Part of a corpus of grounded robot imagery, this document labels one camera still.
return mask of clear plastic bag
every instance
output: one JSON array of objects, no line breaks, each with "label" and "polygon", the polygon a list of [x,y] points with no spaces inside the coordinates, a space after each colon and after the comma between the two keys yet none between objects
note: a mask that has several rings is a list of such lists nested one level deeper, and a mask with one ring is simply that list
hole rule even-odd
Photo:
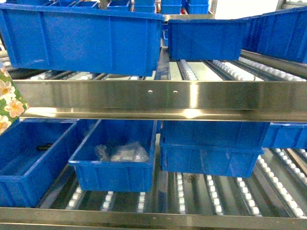
[{"label": "clear plastic bag", "polygon": [[95,147],[95,154],[100,161],[147,162],[149,160],[149,154],[139,142],[114,148],[98,145]]},{"label": "clear plastic bag", "polygon": [[109,155],[107,153],[106,145],[97,145],[95,147],[95,154],[99,161],[109,161]]}]

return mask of plastic storage bin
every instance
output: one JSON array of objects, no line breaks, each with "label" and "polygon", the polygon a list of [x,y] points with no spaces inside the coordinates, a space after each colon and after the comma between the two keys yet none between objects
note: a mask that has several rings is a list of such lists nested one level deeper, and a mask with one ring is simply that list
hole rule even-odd
[{"label": "plastic storage bin", "polygon": [[78,147],[76,127],[23,121],[0,136],[0,206],[37,205]]},{"label": "plastic storage bin", "polygon": [[169,20],[168,52],[174,60],[238,60],[246,23],[246,20]]},{"label": "plastic storage bin", "polygon": [[163,5],[180,5],[182,0],[162,0],[161,4]]},{"label": "plastic storage bin", "polygon": [[209,11],[209,5],[192,5],[188,4],[189,14],[207,14]]},{"label": "plastic storage bin", "polygon": [[178,173],[250,177],[263,150],[193,145],[161,145],[161,168]]},{"label": "plastic storage bin", "polygon": [[1,34],[15,68],[151,76],[163,21],[160,14],[0,4]]},{"label": "plastic storage bin", "polygon": [[108,10],[116,11],[130,11],[131,1],[130,0],[112,0],[107,5]]},{"label": "plastic storage bin", "polygon": [[271,123],[263,147],[307,149],[307,124]]},{"label": "plastic storage bin", "polygon": [[270,123],[228,121],[164,121],[166,144],[260,149]]},{"label": "plastic storage bin", "polygon": [[135,0],[134,5],[135,6],[152,6],[154,5],[154,0]]},{"label": "plastic storage bin", "polygon": [[254,16],[242,19],[247,21],[242,48],[248,51],[257,52],[261,37],[263,17]]},{"label": "plastic storage bin", "polygon": [[162,14],[180,14],[181,5],[162,5],[161,13]]},{"label": "plastic storage bin", "polygon": [[21,4],[21,5],[35,5],[35,6],[45,5],[48,2],[49,2],[49,0],[17,0],[18,4]]},{"label": "plastic storage bin", "polygon": [[188,0],[191,5],[209,5],[209,0]]},{"label": "plastic storage bin", "polygon": [[[72,155],[82,190],[148,192],[152,185],[156,121],[100,120]],[[97,145],[140,142],[149,153],[148,162],[98,161]]]},{"label": "plastic storage bin", "polygon": [[155,5],[152,5],[152,6],[134,5],[134,10],[136,12],[154,13]]},{"label": "plastic storage bin", "polygon": [[258,52],[307,63],[307,7],[263,14]]}]

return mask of metal beam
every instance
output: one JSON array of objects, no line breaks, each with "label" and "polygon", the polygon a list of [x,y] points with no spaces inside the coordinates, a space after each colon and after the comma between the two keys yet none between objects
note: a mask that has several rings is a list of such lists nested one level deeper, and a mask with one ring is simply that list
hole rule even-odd
[{"label": "metal beam", "polygon": [[249,52],[246,50],[241,51],[241,56],[259,63],[262,63],[267,66],[271,66],[275,69],[280,69],[287,73],[291,73],[293,75],[299,76],[301,78],[307,79],[307,66],[297,63],[291,62],[283,59],[278,59],[266,55],[261,55],[253,52]]},{"label": "metal beam", "polygon": [[32,208],[0,208],[0,229],[66,230],[115,228],[115,229],[245,229],[245,230],[292,230],[307,229],[307,220],[298,218],[267,218],[242,216],[204,216],[177,214],[124,213]]},{"label": "metal beam", "polygon": [[25,117],[307,121],[307,82],[16,80]]}]

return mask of floral fabric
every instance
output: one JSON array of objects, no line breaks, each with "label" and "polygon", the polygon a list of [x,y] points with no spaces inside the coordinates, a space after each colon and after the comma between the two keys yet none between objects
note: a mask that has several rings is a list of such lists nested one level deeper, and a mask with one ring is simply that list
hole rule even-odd
[{"label": "floral fabric", "polygon": [[0,62],[0,135],[28,108],[8,71]]}]

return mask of flow rack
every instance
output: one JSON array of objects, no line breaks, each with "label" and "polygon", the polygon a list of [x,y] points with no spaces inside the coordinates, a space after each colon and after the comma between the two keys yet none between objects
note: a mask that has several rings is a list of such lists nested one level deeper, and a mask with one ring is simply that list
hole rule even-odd
[{"label": "flow rack", "polygon": [[[5,51],[0,59],[20,71]],[[239,61],[185,62],[163,47],[150,77],[24,70],[14,78],[31,105],[23,118],[307,121],[307,66],[244,50]],[[264,149],[247,179],[163,172],[159,135],[149,192],[83,191],[66,166],[35,208],[0,207],[0,229],[307,229],[304,149]]]}]

